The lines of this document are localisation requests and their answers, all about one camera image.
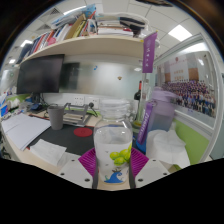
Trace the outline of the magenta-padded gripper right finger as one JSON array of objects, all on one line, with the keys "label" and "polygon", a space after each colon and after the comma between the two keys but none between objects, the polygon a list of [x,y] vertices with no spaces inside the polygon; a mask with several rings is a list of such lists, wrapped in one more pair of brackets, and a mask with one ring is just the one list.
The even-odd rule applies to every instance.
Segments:
[{"label": "magenta-padded gripper right finger", "polygon": [[130,157],[129,184],[131,188],[140,188],[166,177],[170,172],[157,159],[149,159],[133,148]]}]

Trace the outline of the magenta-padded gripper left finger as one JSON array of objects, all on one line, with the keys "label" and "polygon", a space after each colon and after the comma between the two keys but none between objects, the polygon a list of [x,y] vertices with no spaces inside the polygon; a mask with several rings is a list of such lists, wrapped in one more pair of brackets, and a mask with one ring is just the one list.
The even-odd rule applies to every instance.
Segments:
[{"label": "magenta-padded gripper left finger", "polygon": [[92,148],[77,159],[69,160],[58,176],[84,188],[92,188],[97,171],[95,149]]}]

